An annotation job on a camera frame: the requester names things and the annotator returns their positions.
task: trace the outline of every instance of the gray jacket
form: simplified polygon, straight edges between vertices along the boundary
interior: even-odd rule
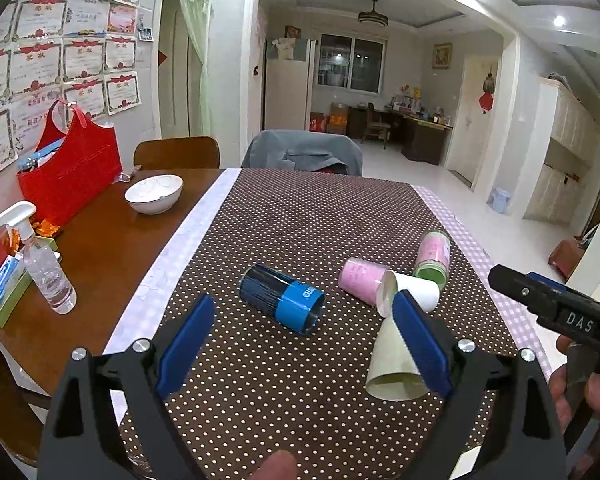
[[[317,171],[362,176],[362,151],[349,137],[302,130],[264,130],[249,145],[243,168]]]

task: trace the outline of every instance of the pink gingham border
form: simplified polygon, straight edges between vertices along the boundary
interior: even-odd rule
[[[542,348],[542,343],[538,339],[536,330],[531,325],[529,318],[526,315],[526,309],[517,301],[513,301],[507,296],[503,296],[489,286],[488,275],[491,267],[494,266],[493,260],[480,247],[478,242],[469,234],[466,228],[456,219],[455,215],[446,208],[444,203],[429,189],[422,186],[412,186],[418,193],[423,202],[431,209],[432,213],[438,218],[443,227],[453,238],[464,256],[474,268],[480,281],[485,286],[487,291],[495,303],[504,323],[507,325],[509,332],[515,341],[518,349],[531,348],[538,358],[538,362],[548,379],[551,375],[551,366],[549,360]]]

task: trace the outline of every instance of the refrigerator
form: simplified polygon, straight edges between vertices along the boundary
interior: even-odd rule
[[[314,88],[315,40],[267,40],[263,130],[308,130]]]

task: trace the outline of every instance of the green curtain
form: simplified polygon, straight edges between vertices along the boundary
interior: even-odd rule
[[[199,135],[213,137],[211,109],[208,102],[208,75],[206,70],[206,47],[208,27],[213,0],[179,0],[187,32],[202,63],[200,72],[200,129]]]

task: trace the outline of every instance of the window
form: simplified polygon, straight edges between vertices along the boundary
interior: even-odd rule
[[[377,41],[323,34],[318,85],[379,93],[383,51]]]

